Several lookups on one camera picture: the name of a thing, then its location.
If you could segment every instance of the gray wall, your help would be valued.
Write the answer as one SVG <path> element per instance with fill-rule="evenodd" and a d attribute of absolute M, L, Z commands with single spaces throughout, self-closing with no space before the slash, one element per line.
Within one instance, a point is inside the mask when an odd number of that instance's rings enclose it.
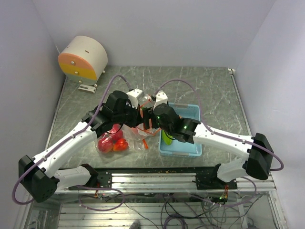
<path fill-rule="evenodd" d="M 236 68 L 275 0 L 33 0 L 62 51 L 101 42 L 112 65 Z"/>
<path fill-rule="evenodd" d="M 34 4 L 2 1 L 0 7 L 0 227 L 14 226 L 19 206 L 11 200 L 18 160 L 44 149 L 63 75 L 56 47 Z M 24 189 L 18 191 L 20 200 Z"/>
<path fill-rule="evenodd" d="M 236 70 L 251 130 L 265 133 L 285 163 L 272 175 L 292 229 L 304 228 L 304 12 L 304 0 L 277 0 Z"/>

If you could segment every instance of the table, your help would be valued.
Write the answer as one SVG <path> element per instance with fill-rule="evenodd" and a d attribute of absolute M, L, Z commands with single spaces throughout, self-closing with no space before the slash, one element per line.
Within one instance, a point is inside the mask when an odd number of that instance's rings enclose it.
<path fill-rule="evenodd" d="M 95 94 L 78 90 L 78 84 L 67 80 L 59 101 L 49 146 L 60 140 L 76 126 L 81 118 L 99 103 L 112 76 L 121 74 L 134 88 L 146 94 L 153 94 L 163 82 L 169 79 L 185 79 L 200 95 L 203 105 L 203 118 L 208 125 L 236 134 L 247 135 L 246 121 L 238 100 L 234 82 L 227 68 L 206 67 L 130 67 L 107 66 L 97 84 Z M 126 89 L 122 79 L 117 79 L 110 92 Z M 173 82 L 164 87 L 169 102 L 198 104 L 191 88 L 182 82 Z M 128 149 L 111 152 L 107 155 L 97 153 L 94 143 L 79 150 L 62 168 L 73 168 L 87 163 L 92 167 L 202 167 L 227 163 L 235 159 L 223 150 L 203 146 L 198 158 L 161 156 L 158 150 L 159 136 L 146 138 L 148 149 Z"/>

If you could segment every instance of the light blue plastic tray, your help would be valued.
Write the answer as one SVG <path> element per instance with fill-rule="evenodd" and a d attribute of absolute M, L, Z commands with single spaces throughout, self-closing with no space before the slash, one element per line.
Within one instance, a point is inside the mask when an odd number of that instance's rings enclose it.
<path fill-rule="evenodd" d="M 183 118 L 192 118 L 200 121 L 199 106 L 192 104 L 173 104 L 169 106 L 174 108 L 175 112 Z M 168 146 L 161 138 L 159 141 L 159 152 L 163 156 L 183 156 L 183 157 L 197 157 L 202 154 L 202 146 L 198 144 L 183 143 L 177 140 L 172 141 Z"/>

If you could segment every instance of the green vegetable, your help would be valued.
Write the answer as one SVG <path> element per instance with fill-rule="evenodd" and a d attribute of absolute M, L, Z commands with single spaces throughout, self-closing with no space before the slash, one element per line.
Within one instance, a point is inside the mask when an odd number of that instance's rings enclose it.
<path fill-rule="evenodd" d="M 161 131 L 161 138 L 162 140 L 164 141 L 165 144 L 167 144 L 168 146 L 172 143 L 172 139 L 170 139 L 169 137 L 172 137 L 172 136 L 166 136 L 164 130 Z"/>

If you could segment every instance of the gray marble table surface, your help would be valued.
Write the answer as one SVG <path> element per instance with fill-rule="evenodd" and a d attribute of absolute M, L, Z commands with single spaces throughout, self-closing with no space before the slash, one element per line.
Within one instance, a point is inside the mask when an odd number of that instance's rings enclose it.
<path fill-rule="evenodd" d="M 81 118 L 99 103 L 112 76 L 122 74 L 134 88 L 146 94 L 154 91 L 165 81 L 174 78 L 190 82 L 200 95 L 203 118 L 208 125 L 236 134 L 247 135 L 245 119 L 240 107 L 234 83 L 226 68 L 205 67 L 130 67 L 107 66 L 106 73 L 98 80 L 95 94 L 78 90 L 78 84 L 67 80 L 49 146 L 60 140 L 76 126 Z M 121 79 L 114 81 L 110 92 L 126 89 Z M 169 102 L 198 104 L 192 90 L 186 84 L 173 82 L 163 88 Z M 214 166 L 235 159 L 234 155 L 211 146 L 203 146 L 203 153 L 197 158 L 161 156 L 158 151 L 159 136 L 146 138 L 148 149 L 128 149 L 122 152 L 100 154 L 95 144 L 88 144 L 71 157 L 62 168 L 73 168 L 88 163 L 92 167 L 200 167 Z"/>

